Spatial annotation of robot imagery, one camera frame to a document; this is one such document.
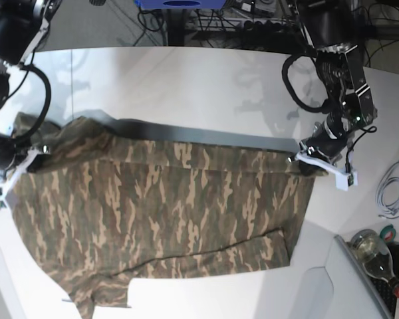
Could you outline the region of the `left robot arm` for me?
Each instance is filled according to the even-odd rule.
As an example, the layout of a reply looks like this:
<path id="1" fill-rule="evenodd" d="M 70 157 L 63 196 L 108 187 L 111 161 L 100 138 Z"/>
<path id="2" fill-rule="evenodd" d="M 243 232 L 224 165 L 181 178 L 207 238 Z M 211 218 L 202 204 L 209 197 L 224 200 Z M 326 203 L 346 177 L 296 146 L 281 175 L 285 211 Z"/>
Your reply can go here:
<path id="1" fill-rule="evenodd" d="M 315 133 L 300 148 L 313 158 L 334 163 L 343 150 L 352 151 L 358 130 L 367 131 L 377 117 L 371 89 L 364 75 L 354 16 L 346 1 L 288 1 L 295 16 L 290 26 L 303 52 L 283 64 L 282 78 L 293 101 L 306 112 L 326 115 Z M 327 98 L 320 106 L 305 104 L 289 80 L 289 69 L 301 57 L 312 60 Z"/>

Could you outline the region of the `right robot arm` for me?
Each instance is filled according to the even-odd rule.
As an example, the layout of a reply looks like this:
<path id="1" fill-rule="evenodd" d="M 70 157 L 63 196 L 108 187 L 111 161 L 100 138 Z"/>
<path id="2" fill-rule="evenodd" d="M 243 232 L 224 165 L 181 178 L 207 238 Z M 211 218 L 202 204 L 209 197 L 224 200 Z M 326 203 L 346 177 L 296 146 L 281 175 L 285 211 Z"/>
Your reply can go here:
<path id="1" fill-rule="evenodd" d="M 40 128 L 51 105 L 51 84 L 43 71 L 28 57 L 34 57 L 46 38 L 51 20 L 61 1 L 0 1 L 0 109 L 13 96 L 10 91 L 9 68 L 17 67 L 25 74 L 34 73 L 45 86 L 45 101 L 33 126 L 15 138 L 0 134 L 0 171 L 13 169 L 28 156 L 31 136 Z"/>

